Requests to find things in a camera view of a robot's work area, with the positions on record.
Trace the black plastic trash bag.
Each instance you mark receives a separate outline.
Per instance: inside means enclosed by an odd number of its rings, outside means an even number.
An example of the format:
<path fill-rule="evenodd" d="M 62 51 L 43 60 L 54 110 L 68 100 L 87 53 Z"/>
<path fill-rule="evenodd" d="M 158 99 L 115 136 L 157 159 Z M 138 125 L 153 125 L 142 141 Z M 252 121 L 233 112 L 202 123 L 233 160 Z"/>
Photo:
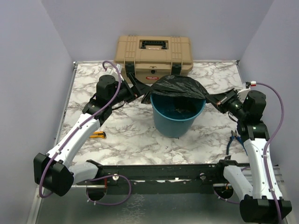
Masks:
<path fill-rule="evenodd" d="M 157 80 L 143 96 L 141 103 L 150 104 L 150 96 L 156 94 L 167 97 L 206 99 L 208 91 L 197 80 L 181 75 L 167 75 Z"/>

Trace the teal plastic trash bin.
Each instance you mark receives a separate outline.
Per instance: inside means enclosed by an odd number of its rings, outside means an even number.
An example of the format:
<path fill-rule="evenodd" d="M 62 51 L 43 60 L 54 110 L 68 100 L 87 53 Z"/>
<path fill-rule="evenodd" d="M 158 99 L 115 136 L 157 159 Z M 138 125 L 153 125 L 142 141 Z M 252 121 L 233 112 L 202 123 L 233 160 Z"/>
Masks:
<path fill-rule="evenodd" d="M 180 138 L 184 135 L 206 105 L 204 99 L 157 94 L 150 96 L 150 102 L 155 127 L 168 138 Z"/>

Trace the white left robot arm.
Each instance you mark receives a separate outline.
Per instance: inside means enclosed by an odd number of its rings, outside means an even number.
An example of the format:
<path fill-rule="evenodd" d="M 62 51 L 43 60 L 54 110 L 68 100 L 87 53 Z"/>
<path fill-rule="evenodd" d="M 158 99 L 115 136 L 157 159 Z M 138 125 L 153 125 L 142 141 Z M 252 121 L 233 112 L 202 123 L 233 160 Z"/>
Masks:
<path fill-rule="evenodd" d="M 38 153 L 34 158 L 34 178 L 39 185 L 39 195 L 45 198 L 43 189 L 58 196 L 64 196 L 73 184 L 89 180 L 98 184 L 103 180 L 99 164 L 87 161 L 79 166 L 72 166 L 72 161 L 90 138 L 112 114 L 113 106 L 130 103 L 150 91 L 150 86 L 143 84 L 134 76 L 129 76 L 132 87 L 119 77 L 103 75 L 96 85 L 96 92 L 84 106 L 82 114 L 74 127 L 48 153 Z"/>

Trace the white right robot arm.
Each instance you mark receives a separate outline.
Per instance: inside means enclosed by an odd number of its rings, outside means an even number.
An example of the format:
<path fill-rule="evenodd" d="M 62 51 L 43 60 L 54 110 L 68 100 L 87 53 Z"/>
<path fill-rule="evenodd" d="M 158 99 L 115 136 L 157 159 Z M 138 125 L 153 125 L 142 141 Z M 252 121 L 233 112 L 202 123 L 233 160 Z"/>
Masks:
<path fill-rule="evenodd" d="M 231 89 L 208 94 L 206 99 L 221 113 L 237 118 L 237 131 L 249 159 L 252 181 L 248 181 L 235 161 L 222 162 L 215 170 L 215 179 L 228 181 L 239 198 L 240 214 L 246 223 L 280 224 L 292 210 L 277 184 L 270 155 L 270 136 L 262 121 L 266 96 L 249 90 L 243 100 Z"/>

